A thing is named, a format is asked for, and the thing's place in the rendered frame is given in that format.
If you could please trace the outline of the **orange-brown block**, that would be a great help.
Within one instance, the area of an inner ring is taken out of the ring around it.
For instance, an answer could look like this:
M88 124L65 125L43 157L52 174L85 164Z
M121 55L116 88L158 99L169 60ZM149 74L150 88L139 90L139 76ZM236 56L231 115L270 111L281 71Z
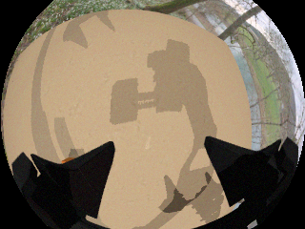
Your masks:
M61 161L62 161L62 163L65 163L65 161L66 161L66 163L68 163L68 161L70 161L72 159L76 159L76 157L66 157L66 159L61 160Z

